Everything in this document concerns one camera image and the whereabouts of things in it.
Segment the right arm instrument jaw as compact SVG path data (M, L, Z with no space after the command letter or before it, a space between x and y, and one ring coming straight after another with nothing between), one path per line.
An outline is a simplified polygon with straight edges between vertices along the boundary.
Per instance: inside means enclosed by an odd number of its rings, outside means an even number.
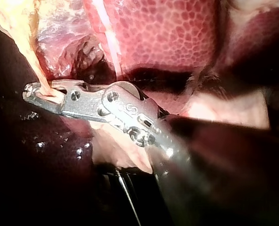
M23 100L51 113L62 115L64 93L56 90L56 96L45 96L40 92L40 88L39 82L26 84L22 92Z
M80 87L85 89L86 83L83 80L72 80L72 79L59 79L50 82L50 86L56 90L69 90L73 87Z

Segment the right arm instrument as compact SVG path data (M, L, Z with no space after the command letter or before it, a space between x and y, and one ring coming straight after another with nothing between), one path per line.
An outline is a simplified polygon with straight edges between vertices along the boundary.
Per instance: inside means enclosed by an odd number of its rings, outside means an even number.
M140 147L155 146L173 153L175 145L160 120L169 113L135 85L119 81L110 85L88 85L67 90L64 116L108 123Z

